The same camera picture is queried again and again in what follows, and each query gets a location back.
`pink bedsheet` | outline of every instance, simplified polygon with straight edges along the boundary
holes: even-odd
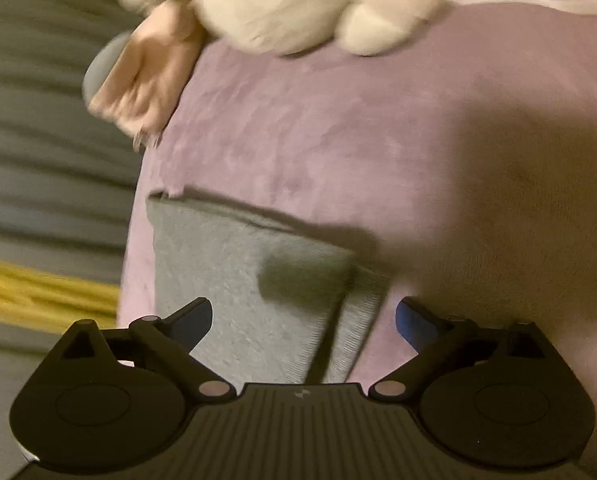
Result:
[[[597,406],[597,17],[453,9],[374,59],[209,46],[136,193],[120,325],[154,311],[145,199],[185,187],[282,212],[393,267],[352,380],[413,356],[399,299],[535,320]],[[597,429],[584,463],[597,472]]]

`yellow stripe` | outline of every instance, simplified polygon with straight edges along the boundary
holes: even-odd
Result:
[[[0,322],[63,333],[76,320],[115,326],[118,287],[0,262]]]

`folded gray fabric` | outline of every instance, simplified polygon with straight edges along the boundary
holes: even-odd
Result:
[[[280,222],[201,200],[153,196],[156,305],[168,316],[198,296],[213,305],[192,356],[230,381],[346,380],[387,278],[354,253]]]

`white plush paw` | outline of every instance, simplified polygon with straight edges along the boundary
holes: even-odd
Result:
[[[375,56],[403,43],[421,20],[412,16],[398,25],[366,4],[355,4],[343,13],[335,38],[342,48],[359,56]]]

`peach colored cloth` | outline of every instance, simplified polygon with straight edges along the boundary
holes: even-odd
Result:
[[[152,10],[88,105],[138,142],[160,136],[204,44],[190,1],[168,0]]]

